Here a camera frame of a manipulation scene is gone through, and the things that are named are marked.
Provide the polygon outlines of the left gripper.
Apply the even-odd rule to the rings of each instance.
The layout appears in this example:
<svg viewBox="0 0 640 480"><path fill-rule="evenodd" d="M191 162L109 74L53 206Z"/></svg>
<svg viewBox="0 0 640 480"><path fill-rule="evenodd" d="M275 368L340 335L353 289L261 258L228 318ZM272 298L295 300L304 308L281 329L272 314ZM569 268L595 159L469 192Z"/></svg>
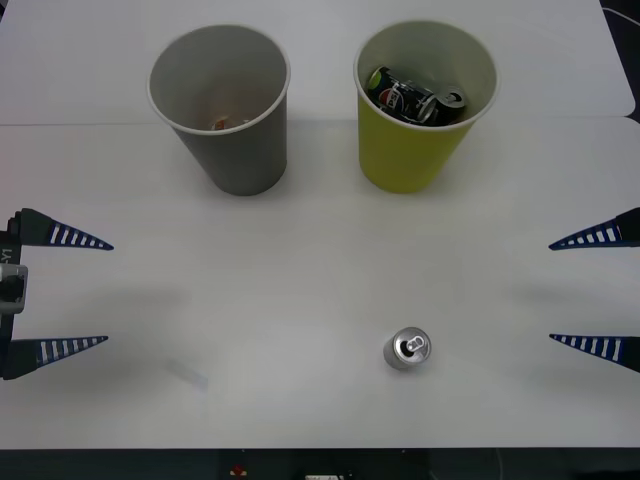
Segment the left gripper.
<svg viewBox="0 0 640 480"><path fill-rule="evenodd" d="M104 251L114 249L108 242L34 209L21 210L21 242L17 220L11 218L8 221L6 229L1 232L1 345L9 344L1 369L3 380L20 378L109 339L108 336L89 336L11 341L14 316L24 310L21 244Z"/></svg>

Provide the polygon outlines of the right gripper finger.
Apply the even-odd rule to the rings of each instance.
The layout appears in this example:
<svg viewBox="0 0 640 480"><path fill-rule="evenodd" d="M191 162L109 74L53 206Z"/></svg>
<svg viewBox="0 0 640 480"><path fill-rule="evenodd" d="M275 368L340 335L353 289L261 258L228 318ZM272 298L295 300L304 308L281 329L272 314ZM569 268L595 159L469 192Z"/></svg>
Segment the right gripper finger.
<svg viewBox="0 0 640 480"><path fill-rule="evenodd" d="M549 334L548 337L574 350L606 360L634 372L640 372L640 339L638 336Z"/></svg>
<svg viewBox="0 0 640 480"><path fill-rule="evenodd" d="M575 232L549 245L552 251L587 248L638 248L639 211L632 210Z"/></svg>

